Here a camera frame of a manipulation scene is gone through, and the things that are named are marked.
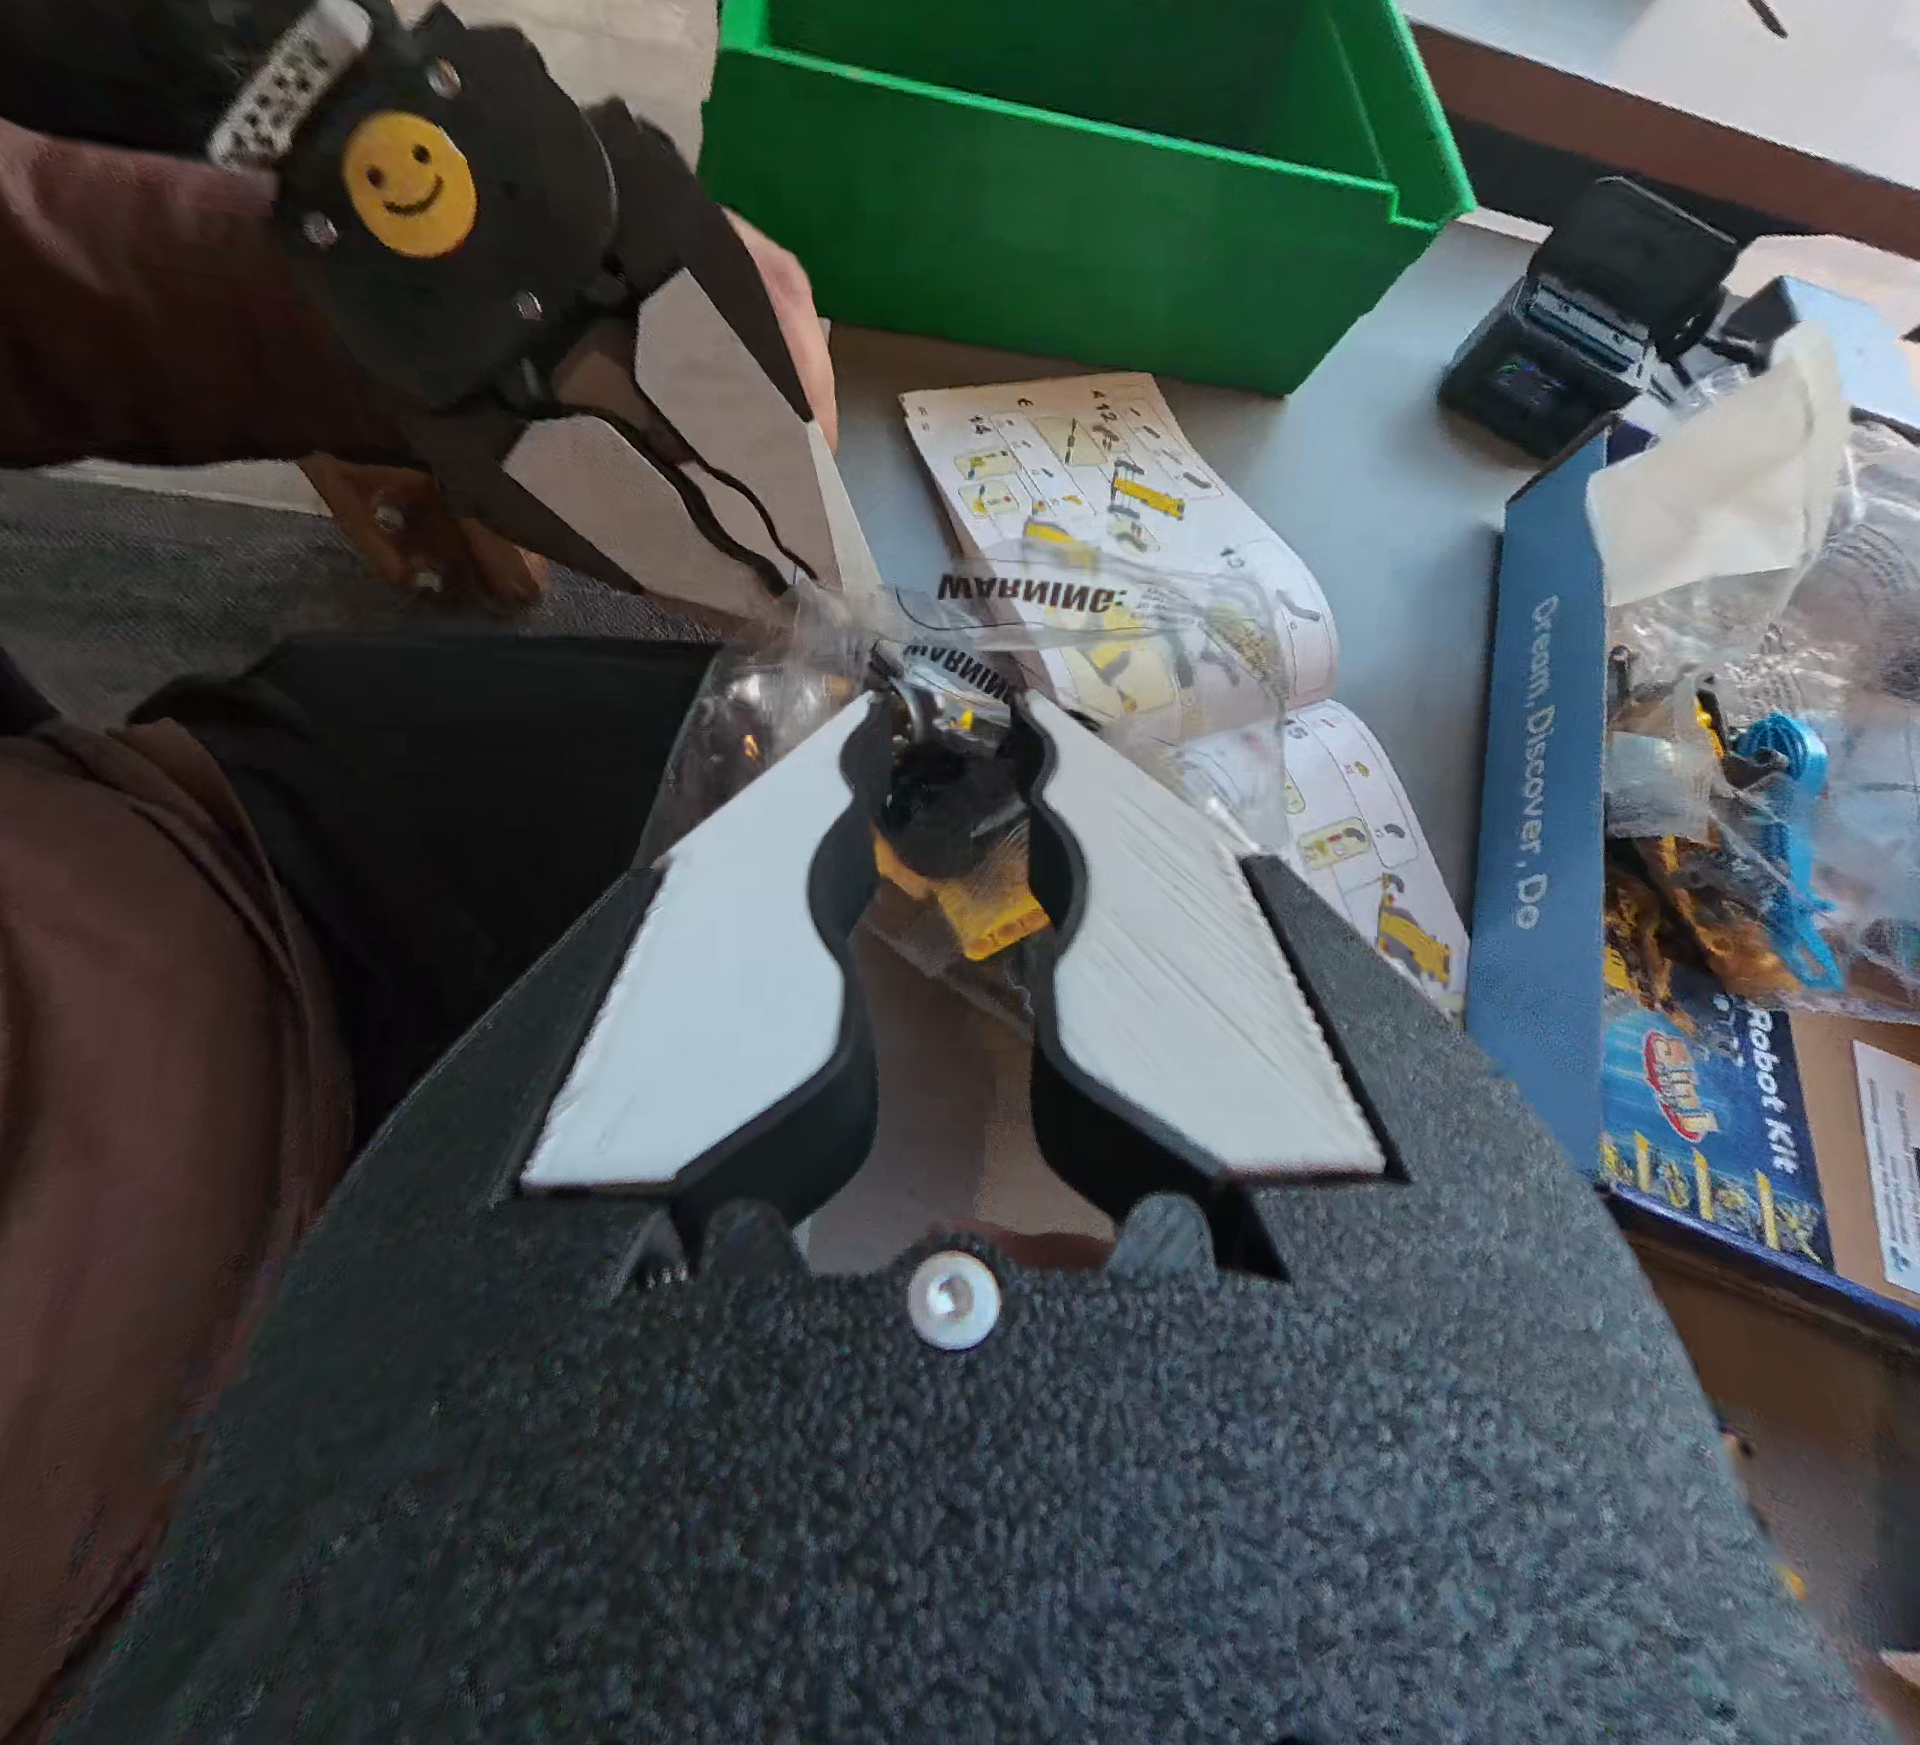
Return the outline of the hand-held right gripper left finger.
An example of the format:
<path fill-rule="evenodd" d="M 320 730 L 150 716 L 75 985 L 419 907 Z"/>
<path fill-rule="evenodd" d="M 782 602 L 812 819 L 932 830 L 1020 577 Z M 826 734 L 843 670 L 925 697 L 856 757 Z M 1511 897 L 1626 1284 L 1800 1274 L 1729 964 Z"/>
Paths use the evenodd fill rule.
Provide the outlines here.
<path fill-rule="evenodd" d="M 864 1166 L 877 1060 L 856 931 L 892 711 L 846 701 L 679 837 L 520 1163 L 531 1197 L 638 1197 L 704 1234 L 732 1200 L 803 1226 Z"/>

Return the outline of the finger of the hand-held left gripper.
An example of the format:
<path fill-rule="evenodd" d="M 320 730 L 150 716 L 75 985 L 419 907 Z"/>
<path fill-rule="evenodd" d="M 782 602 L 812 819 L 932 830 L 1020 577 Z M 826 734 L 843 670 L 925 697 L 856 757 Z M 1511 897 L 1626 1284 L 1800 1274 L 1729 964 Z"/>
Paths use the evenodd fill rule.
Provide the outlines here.
<path fill-rule="evenodd" d="M 663 459 L 721 541 L 783 582 L 826 580 L 829 526 L 810 422 L 688 267 L 638 306 L 632 380 Z"/>

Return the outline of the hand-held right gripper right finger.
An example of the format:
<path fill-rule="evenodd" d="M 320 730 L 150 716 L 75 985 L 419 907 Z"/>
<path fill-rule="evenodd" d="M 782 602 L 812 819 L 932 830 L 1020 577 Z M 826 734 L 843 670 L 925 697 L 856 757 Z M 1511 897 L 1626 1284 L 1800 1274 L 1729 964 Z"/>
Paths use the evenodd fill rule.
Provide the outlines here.
<path fill-rule="evenodd" d="M 1385 1180 L 1255 854 L 1045 697 L 1023 700 L 1023 796 L 1048 1166 L 1113 1223 L 1178 1194 L 1208 1234 L 1263 1234 L 1265 1190 Z"/>

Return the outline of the clear bag of wheel parts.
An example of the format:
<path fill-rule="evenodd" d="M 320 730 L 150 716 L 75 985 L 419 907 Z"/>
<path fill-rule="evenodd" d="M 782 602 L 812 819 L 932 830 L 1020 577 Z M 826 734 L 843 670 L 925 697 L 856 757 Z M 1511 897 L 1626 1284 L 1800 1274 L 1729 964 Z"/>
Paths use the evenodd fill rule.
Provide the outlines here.
<path fill-rule="evenodd" d="M 1283 799 L 1200 782 L 1207 738 L 1280 734 L 1307 701 L 1280 594 L 1246 570 L 1129 570 L 1062 544 L 959 560 L 938 585 L 800 582 L 714 659 L 676 734 L 639 860 L 790 757 L 843 706 L 892 713 L 892 775 L 871 813 L 871 934 L 973 1003 L 1025 1007 L 1028 811 L 1017 706 L 1048 700 L 1232 833 Z"/>

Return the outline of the person's left forearm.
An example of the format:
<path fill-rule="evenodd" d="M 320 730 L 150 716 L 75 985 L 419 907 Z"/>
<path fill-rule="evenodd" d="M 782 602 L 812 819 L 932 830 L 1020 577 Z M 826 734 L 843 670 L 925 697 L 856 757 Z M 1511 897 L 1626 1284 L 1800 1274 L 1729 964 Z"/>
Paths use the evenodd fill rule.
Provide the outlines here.
<path fill-rule="evenodd" d="M 412 468 L 274 238 L 271 184 L 2 125 L 2 468 Z"/>

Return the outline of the grey desk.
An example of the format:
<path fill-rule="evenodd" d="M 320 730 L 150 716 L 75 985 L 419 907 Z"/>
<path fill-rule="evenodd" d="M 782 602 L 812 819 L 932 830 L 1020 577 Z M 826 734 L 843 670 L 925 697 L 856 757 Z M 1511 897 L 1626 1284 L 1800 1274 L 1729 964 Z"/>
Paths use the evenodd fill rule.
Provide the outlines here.
<path fill-rule="evenodd" d="M 1916 0 L 1396 0 L 1443 111 L 1916 245 Z"/>
<path fill-rule="evenodd" d="M 1459 908 L 1476 883 L 1496 529 L 1520 468 L 1436 407 L 1459 340 L 1539 228 L 1452 220 L 1290 398 L 1170 383 L 1200 459 L 1307 563 L 1337 614 L 1333 694 L 1385 745 Z M 932 1226 L 1106 1234 L 1028 1126 L 1028 1048 L 956 988 L 860 934 L 877 1030 L 877 1145 L 807 1237 L 865 1272 Z M 1738 1469 L 1859 1686 L 1909 1741 L 1916 1692 L 1916 1350 L 1651 1237 L 1637 1261 L 1746 1451 Z"/>

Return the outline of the person's left hand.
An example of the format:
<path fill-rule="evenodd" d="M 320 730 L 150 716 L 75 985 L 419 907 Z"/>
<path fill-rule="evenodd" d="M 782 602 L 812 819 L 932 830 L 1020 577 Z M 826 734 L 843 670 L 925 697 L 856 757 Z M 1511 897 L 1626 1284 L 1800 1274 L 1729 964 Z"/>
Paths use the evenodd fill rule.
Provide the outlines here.
<path fill-rule="evenodd" d="M 732 231 L 755 264 L 764 295 L 782 326 L 782 340 L 795 366 L 812 422 L 822 428 L 829 452 L 837 452 L 837 383 L 829 363 L 829 326 L 819 315 L 812 284 L 800 261 L 782 244 L 755 228 L 752 220 L 727 209 Z"/>

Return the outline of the person's black trousers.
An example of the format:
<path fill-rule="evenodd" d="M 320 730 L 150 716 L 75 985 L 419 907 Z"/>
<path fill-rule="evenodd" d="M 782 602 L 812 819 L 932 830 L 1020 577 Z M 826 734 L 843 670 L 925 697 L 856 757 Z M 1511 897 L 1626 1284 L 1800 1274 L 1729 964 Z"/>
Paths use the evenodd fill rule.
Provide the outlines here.
<path fill-rule="evenodd" d="M 638 860 L 714 649 L 519 631 L 302 635 L 173 680 L 312 931 L 360 1153 Z"/>

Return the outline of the blue cardboard box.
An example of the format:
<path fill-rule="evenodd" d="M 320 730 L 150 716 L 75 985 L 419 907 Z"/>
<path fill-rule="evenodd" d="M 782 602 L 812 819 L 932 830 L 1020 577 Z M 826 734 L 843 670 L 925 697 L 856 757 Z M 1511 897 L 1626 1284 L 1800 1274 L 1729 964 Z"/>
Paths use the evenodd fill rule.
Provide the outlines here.
<path fill-rule="evenodd" d="M 1912 349 L 1872 306 L 1787 274 L 1733 309 L 1711 374 L 1762 371 L 1800 319 L 1882 336 L 1867 391 L 1893 425 L 1916 420 Z M 1633 1234 L 1916 1349 L 1916 819 L 1869 830 L 1820 799 L 1844 985 L 1814 1000 L 1718 978 L 1691 927 L 1701 840 L 1606 828 L 1620 658 L 1586 486 L 1692 391 L 1586 438 L 1503 510 L 1467 1022 Z"/>

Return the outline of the building instruction booklet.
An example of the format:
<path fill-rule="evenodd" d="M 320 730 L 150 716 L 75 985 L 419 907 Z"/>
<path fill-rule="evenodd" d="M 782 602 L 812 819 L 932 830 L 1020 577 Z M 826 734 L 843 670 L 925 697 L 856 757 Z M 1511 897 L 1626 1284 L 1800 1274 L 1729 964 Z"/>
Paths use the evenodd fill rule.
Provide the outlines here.
<path fill-rule="evenodd" d="M 1394 761 L 1333 700 L 1327 594 L 1157 383 L 925 387 L 899 413 L 963 547 L 942 602 L 1008 629 L 1040 690 L 1280 854 L 1464 1020 L 1469 931 Z"/>

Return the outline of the green plastic bin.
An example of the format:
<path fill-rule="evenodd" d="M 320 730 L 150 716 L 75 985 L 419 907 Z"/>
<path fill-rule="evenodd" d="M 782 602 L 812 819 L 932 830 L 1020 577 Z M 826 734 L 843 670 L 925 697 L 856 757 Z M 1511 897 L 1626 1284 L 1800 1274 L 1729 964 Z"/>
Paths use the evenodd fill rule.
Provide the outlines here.
<path fill-rule="evenodd" d="M 1394 0 L 721 0 L 700 179 L 836 323 L 1256 393 L 1476 209 Z"/>

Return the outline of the blue plastic tool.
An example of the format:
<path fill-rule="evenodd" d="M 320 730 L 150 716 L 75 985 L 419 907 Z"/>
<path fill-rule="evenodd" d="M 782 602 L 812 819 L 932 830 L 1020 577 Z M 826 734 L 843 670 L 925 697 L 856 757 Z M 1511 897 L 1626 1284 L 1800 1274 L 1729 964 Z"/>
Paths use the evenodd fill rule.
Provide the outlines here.
<path fill-rule="evenodd" d="M 1687 869 L 1691 927 L 1728 985 L 1838 997 L 1830 939 L 1835 903 L 1814 883 L 1814 813 L 1830 789 L 1830 745 L 1794 711 L 1729 724 L 1701 694 L 1718 737 L 1707 788 L 1705 860 Z"/>

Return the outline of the clear plastic bag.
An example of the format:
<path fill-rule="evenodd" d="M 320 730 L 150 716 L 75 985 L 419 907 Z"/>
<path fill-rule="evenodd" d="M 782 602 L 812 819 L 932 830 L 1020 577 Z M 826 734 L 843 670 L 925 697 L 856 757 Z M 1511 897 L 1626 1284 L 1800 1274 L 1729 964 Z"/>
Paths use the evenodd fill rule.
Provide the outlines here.
<path fill-rule="evenodd" d="M 1830 750 L 1830 819 L 1916 815 L 1916 422 L 1867 384 L 1885 340 L 1800 319 L 1762 371 L 1711 374 L 1654 441 L 1586 486 L 1609 650 L 1606 830 L 1701 840 L 1755 799 L 1721 738 L 1770 711 Z"/>

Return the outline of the small black box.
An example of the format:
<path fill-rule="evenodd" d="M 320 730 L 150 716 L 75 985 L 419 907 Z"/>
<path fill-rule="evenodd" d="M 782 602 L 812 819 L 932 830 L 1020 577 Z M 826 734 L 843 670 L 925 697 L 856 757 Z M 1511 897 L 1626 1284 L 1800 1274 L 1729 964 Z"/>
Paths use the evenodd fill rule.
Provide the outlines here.
<path fill-rule="evenodd" d="M 1438 405 L 1534 462 L 1562 455 L 1698 340 L 1738 252 L 1633 179 L 1598 179 L 1452 353 Z"/>

